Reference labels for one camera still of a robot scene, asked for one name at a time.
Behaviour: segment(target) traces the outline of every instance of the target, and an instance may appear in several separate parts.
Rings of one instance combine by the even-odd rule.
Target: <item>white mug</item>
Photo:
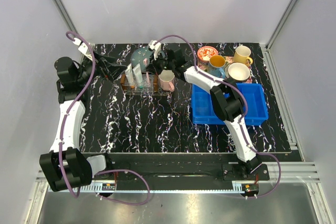
[[[162,70],[159,74],[161,89],[173,92],[175,90],[175,75],[172,70]]]
[[[245,82],[250,78],[250,69],[242,63],[232,63],[227,69],[228,77],[235,79],[237,82]]]

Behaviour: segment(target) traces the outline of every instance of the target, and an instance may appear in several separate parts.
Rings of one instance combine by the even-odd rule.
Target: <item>white robotic arm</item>
[[[210,90],[213,86],[218,86],[219,82],[222,79],[217,77],[212,77],[212,79],[209,79],[206,77],[208,74],[197,67],[189,67],[184,72],[184,78],[186,82],[195,84],[207,93],[210,93]],[[225,120],[225,124],[228,127],[232,140],[235,143],[236,150],[237,150],[237,156],[238,158],[243,162],[248,162],[256,157],[256,153],[253,152],[250,147],[247,146],[246,141],[244,139],[243,133],[239,126],[239,119],[241,118],[241,114],[236,116],[233,120],[233,122],[229,120]],[[246,124],[244,118],[241,120],[240,124],[242,125],[244,129],[245,136],[247,138],[248,143],[250,146],[253,146],[252,141],[250,139],[250,136],[247,132]]]

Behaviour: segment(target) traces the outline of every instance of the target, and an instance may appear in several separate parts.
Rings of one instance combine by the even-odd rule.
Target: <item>aluminum frame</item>
[[[61,0],[53,0],[57,9],[59,10],[64,22],[68,28],[72,31],[77,32],[75,25],[73,24],[66,8]],[[271,83],[276,95],[276,99],[279,104],[280,113],[285,125],[288,140],[291,145],[292,150],[299,150],[302,161],[304,161],[304,155],[302,152],[301,145],[299,143],[299,134],[293,123],[293,119],[288,107],[286,96],[283,93],[282,85],[279,80],[278,72],[275,68],[272,56],[270,53],[270,48],[272,47],[274,41],[276,40],[278,34],[280,33],[282,27],[284,26],[287,18],[289,17],[292,10],[295,8],[299,0],[291,0],[282,15],[275,31],[273,32],[270,40],[266,45],[260,45],[264,54],[265,64],[268,68]],[[266,163],[270,172],[270,182],[277,180],[278,167],[276,163],[269,162]],[[311,162],[282,162],[281,163],[281,183],[305,183],[309,189],[311,200],[320,223],[334,223],[331,216],[330,209],[328,207],[324,192],[319,180],[314,163]],[[27,209],[27,215],[24,223],[26,224],[37,224],[41,208],[46,196],[46,191],[48,190],[48,183],[41,174],[38,175],[31,196],[29,198],[29,204]]]

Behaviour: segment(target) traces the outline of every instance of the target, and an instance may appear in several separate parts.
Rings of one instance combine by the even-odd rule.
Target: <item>table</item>
[[[127,65],[132,53],[146,44],[98,44],[101,55],[118,56],[118,63]],[[261,126],[248,126],[258,151],[290,152],[284,123],[272,89],[261,48],[257,43],[192,44],[215,47],[222,56],[233,56],[239,45],[251,49],[253,83],[264,89],[269,119]],[[187,44],[179,44],[187,59],[192,52]],[[223,125],[192,123],[191,85],[177,80],[175,91],[167,96],[125,95],[120,79],[111,83],[96,77],[83,117],[80,137],[82,152],[134,153],[218,153],[235,150],[231,135]]]

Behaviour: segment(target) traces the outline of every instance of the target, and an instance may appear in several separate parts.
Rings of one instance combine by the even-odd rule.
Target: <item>black base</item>
[[[254,172],[251,174],[247,174],[242,169],[241,164],[223,164],[222,165],[222,171],[223,171],[223,180],[225,181],[233,181],[233,180],[269,180],[269,173],[267,165],[261,164]]]

